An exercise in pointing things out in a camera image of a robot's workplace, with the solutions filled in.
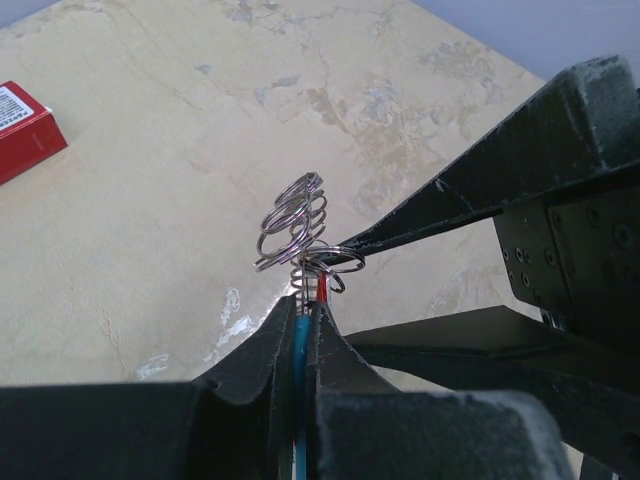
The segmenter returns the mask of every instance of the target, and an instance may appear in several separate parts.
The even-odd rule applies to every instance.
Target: marble surface
[[[70,144],[0,187],[2,384],[192,378],[287,292],[288,267],[252,267],[283,187],[318,171],[339,242],[541,85],[398,0],[64,0],[0,30],[0,65]],[[346,282],[345,333],[531,311],[490,222]]]

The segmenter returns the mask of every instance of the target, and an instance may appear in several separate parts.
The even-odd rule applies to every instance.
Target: gray wall
[[[640,0],[415,0],[536,75],[627,57],[640,83]]]

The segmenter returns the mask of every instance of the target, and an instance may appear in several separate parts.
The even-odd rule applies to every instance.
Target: white label
[[[0,131],[33,115],[33,110],[7,87],[0,87]]]

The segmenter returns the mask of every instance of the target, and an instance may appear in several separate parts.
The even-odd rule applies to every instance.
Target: coiled wire spring
[[[260,259],[253,265],[258,272],[279,263],[290,262],[291,286],[296,292],[300,314],[308,312],[308,305],[315,300],[315,292],[322,273],[331,280],[331,290],[345,291],[341,274],[357,272],[365,266],[365,259],[350,248],[330,246],[319,239],[324,232],[327,218],[327,199],[320,188],[323,180],[316,172],[307,173],[289,185],[274,202],[274,208],[260,224],[260,236],[256,250]],[[286,245],[271,252],[264,251],[268,236],[289,230],[290,240]],[[341,262],[355,261],[355,265],[332,268],[320,257],[339,257]]]

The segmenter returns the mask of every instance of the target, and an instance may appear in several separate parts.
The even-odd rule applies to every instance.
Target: black plastic part
[[[580,480],[618,480],[618,476],[600,462],[585,455],[580,467]]]
[[[341,245],[366,256],[453,230],[636,167],[639,151],[640,107],[627,61],[612,56],[580,63]]]
[[[371,364],[455,390],[518,390],[540,400],[569,445],[640,478],[640,361],[506,307],[359,332]]]
[[[570,479],[553,420],[513,392],[400,393],[313,311],[308,429],[319,479]]]
[[[0,478],[290,479],[294,321],[281,299],[190,383],[0,389]]]

